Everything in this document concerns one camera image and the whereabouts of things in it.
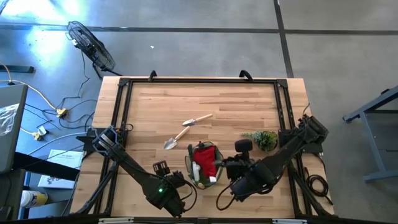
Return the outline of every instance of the fan grille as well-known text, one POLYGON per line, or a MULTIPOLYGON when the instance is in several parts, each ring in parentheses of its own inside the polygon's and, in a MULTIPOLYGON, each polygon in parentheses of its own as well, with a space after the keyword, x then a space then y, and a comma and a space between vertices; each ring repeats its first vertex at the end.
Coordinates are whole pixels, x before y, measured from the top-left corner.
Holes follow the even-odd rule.
POLYGON ((77 47, 102 70, 113 70, 115 62, 111 54, 83 24, 78 21, 68 23, 67 29, 72 39, 77 42, 77 47))

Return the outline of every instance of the white paper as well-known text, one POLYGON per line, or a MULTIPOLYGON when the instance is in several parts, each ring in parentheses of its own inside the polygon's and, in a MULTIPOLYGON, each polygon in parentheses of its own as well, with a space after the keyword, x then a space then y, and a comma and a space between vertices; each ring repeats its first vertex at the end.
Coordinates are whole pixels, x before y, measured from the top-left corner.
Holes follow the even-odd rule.
MULTIPOLYGON (((49 162, 54 162, 57 164, 65 165, 71 168, 76 168, 81 165, 81 160, 83 159, 83 152, 65 152, 64 150, 52 149, 48 159, 49 162)), ((50 188, 60 188, 60 189, 72 189, 75 185, 75 181, 63 180, 54 177, 49 177, 47 175, 42 175, 38 184, 38 187, 50 187, 50 188)))

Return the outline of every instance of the concrete floor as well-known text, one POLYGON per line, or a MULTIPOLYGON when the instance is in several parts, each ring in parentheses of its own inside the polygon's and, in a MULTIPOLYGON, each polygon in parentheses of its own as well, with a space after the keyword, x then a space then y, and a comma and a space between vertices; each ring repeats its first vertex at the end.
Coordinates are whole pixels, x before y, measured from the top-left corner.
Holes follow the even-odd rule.
MULTIPOLYGON (((397 30, 398 2, 394 0, 280 0, 286 29, 397 30)), ((78 20, 103 27, 216 27, 277 29, 272 0, 10 0, 0 24, 65 25, 78 20)), ((232 76, 246 69, 254 77, 287 77, 279 34, 215 34, 156 32, 95 32, 116 61, 115 71, 125 75, 232 76)), ((326 174, 337 215, 345 218, 396 222, 397 179, 365 184, 362 176, 377 171, 368 140, 358 121, 341 117, 381 91, 397 85, 396 35, 287 35, 294 77, 304 78, 313 114, 329 129, 323 147, 326 174)), ((80 51, 64 31, 0 30, 0 59, 12 65, 31 65, 33 75, 14 73, 58 104, 76 95, 83 76, 80 51)), ((91 77, 81 100, 96 99, 101 82, 86 58, 91 77)), ((28 103, 48 108, 35 93, 28 103)), ((90 114, 95 102, 72 111, 70 120, 90 114)), ((22 127, 41 121, 24 114, 22 127)), ((78 130, 51 129, 53 136, 78 130)), ((29 152, 41 145, 20 133, 17 150, 29 152)), ((79 142, 59 141, 34 154, 69 149, 79 142)), ((32 209, 31 216, 59 215, 58 207, 32 209)))

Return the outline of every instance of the wooden table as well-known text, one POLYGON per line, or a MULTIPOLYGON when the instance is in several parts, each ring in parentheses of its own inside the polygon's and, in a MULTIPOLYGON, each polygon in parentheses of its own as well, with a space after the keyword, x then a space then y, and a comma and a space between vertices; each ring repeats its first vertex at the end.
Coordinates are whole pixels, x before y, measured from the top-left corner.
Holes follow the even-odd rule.
MULTIPOLYGON (((288 78, 287 81, 294 118, 298 123, 297 119, 301 117, 303 109, 308 104, 304 81, 301 78, 288 78)), ((94 127, 105 128, 110 125, 118 83, 119 77, 104 77, 93 120, 94 127)), ((122 110, 123 106, 119 112, 118 123, 122 110)), ((242 133, 279 129, 273 86, 250 83, 135 83, 127 123, 134 125, 134 130, 127 138, 126 151, 129 155, 146 171, 152 173, 154 173, 153 163, 166 160, 170 170, 182 171, 186 179, 188 177, 184 157, 188 154, 189 144, 212 141, 219 147, 224 157, 228 157, 236 154, 234 142, 242 139, 242 133), (183 129, 183 121, 210 113, 214 116, 194 125, 179 140, 178 146, 169 151, 163 149, 164 143, 183 129)), ((257 148, 254 148, 250 155, 253 159, 262 159, 266 156, 257 148)), ((71 212, 81 208, 93 193, 98 185, 102 163, 103 157, 99 154, 92 154, 83 162, 71 212)), ((303 164, 310 174, 325 177, 323 166, 314 155, 303 155, 303 164)), ((183 217, 288 218, 294 216, 287 172, 271 193, 254 194, 243 203, 234 202, 229 209, 221 212, 216 209, 215 201, 228 183, 224 171, 215 186, 206 190, 198 189, 196 205, 184 213, 183 217)), ((189 193, 189 188, 184 186, 178 191, 183 197, 189 193)), ((300 208, 304 211, 303 197, 299 188, 297 193, 300 208)), ((105 189, 101 208, 105 207, 107 195, 108 189, 105 189)), ((317 199, 328 212, 333 213, 333 207, 325 198, 317 197, 317 199)), ((220 206, 224 207, 230 200, 231 195, 227 190, 220 198, 220 206)), ((193 197, 188 198, 186 207, 192 202, 193 197)), ((112 216, 170 217, 170 214, 164 209, 158 210, 147 202, 141 186, 123 169, 119 169, 112 216)))

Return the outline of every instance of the artificial plant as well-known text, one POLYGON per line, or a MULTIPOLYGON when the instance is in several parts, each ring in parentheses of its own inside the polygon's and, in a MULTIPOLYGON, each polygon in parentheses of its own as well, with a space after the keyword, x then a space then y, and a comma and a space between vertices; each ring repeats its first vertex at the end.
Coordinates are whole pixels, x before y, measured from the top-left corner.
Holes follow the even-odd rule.
POLYGON ((243 133, 243 137, 251 138, 260 150, 269 152, 275 149, 278 143, 278 135, 273 131, 256 131, 254 133, 243 133))

